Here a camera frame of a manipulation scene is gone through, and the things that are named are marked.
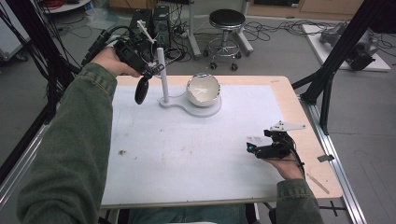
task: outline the green jacket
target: green jacket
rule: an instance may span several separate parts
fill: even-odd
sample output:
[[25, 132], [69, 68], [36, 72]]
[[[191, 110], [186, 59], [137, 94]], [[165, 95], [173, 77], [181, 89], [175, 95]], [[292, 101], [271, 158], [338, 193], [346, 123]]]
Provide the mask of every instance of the green jacket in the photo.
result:
[[[70, 84], [18, 199], [22, 223], [97, 223], [105, 190], [117, 80], [88, 63]], [[277, 223], [322, 223], [304, 180], [278, 185]]]

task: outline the gray floor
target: gray floor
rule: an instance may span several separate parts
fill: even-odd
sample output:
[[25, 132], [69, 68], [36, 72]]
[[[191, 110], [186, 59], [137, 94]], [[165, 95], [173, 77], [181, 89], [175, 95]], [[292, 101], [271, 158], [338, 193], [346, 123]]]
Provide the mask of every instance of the gray floor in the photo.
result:
[[[81, 11], [60, 15], [56, 21], [77, 21], [84, 14]], [[206, 18], [200, 19], [199, 27]], [[278, 26], [281, 21], [248, 18], [261, 24]], [[93, 40], [100, 31], [84, 26], [86, 21], [72, 24], [72, 33], [67, 33], [62, 40], [76, 58], [81, 62]], [[119, 20], [119, 24], [129, 24]], [[202, 32], [217, 33], [213, 29]], [[207, 72], [212, 75], [253, 75], [285, 76], [290, 82], [306, 77], [320, 67], [317, 56], [304, 36], [291, 35], [285, 31], [268, 33], [270, 41], [252, 41], [254, 52], [249, 57], [238, 60], [239, 69], [231, 71], [227, 60], [219, 62], [216, 70], [211, 70], [210, 60], [203, 58], [186, 63], [173, 63], [168, 66], [168, 75], [187, 75]], [[396, 38], [384, 36], [393, 45]], [[201, 49], [204, 49], [208, 37], [198, 35]], [[340, 70], [333, 81], [332, 100], [329, 115], [329, 132], [343, 163], [346, 175], [356, 194], [367, 223], [394, 223], [396, 220], [396, 58], [381, 51], [379, 56], [392, 68], [383, 72], [352, 72]], [[46, 82], [32, 61], [27, 63], [10, 62], [0, 67], [0, 162], [4, 162], [10, 151], [21, 139], [24, 132], [42, 109], [45, 100]], [[302, 93], [306, 87], [297, 90]], [[27, 181], [26, 176], [19, 188]], [[0, 211], [0, 223], [15, 223], [14, 193], [7, 205]], [[342, 200], [334, 201], [336, 206], [343, 206]], [[330, 206], [330, 202], [320, 202]], [[261, 217], [266, 218], [266, 208], [261, 206]], [[325, 223], [350, 223], [347, 212], [322, 210]]]

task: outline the finger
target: finger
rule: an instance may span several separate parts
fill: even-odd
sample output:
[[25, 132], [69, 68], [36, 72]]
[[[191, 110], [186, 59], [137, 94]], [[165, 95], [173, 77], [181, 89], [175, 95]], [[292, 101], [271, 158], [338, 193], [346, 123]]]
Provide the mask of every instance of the finger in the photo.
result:
[[120, 74], [122, 76], [140, 77], [140, 74], [126, 63], [122, 64]]

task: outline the white stand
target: white stand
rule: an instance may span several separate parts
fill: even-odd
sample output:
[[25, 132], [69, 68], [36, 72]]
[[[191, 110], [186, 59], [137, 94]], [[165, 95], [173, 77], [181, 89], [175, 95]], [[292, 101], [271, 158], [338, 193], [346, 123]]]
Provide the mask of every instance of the white stand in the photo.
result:
[[[159, 63], [165, 64], [165, 57], [163, 55], [163, 48], [157, 48], [157, 55]], [[197, 106], [194, 105], [187, 98], [187, 93], [184, 92], [179, 96], [169, 96], [168, 82], [166, 79], [166, 66], [161, 71], [161, 83], [163, 84], [163, 98], [160, 100], [160, 106], [163, 108], [179, 107], [184, 109], [188, 114], [197, 118], [208, 118], [217, 114], [221, 110], [221, 97], [213, 105]]]

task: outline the aluminum frame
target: aluminum frame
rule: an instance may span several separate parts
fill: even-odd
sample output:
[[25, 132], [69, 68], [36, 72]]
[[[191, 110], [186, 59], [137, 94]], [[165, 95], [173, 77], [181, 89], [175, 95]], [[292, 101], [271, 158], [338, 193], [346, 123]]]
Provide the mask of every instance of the aluminum frame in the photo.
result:
[[344, 192], [343, 200], [346, 204], [346, 209], [349, 213], [352, 223], [354, 224], [366, 224], [367, 221], [364, 217], [363, 212], [361, 211], [361, 206], [353, 192], [352, 187], [349, 184], [347, 179], [347, 175], [344, 171], [344, 167], [341, 164], [341, 161], [337, 155], [337, 151], [332, 144], [332, 139], [329, 135], [323, 132], [323, 129], [320, 127], [320, 112], [315, 105], [309, 105], [307, 102], [300, 101], [302, 106], [306, 109], [305, 113], [308, 113], [307, 116], [311, 118], [311, 125], [315, 129], [317, 133], [318, 140], [321, 143], [324, 152], [327, 155], [333, 155], [334, 160], [330, 161], [330, 166], [332, 167], [335, 175], [337, 176], [338, 182], [341, 185], [341, 188]]

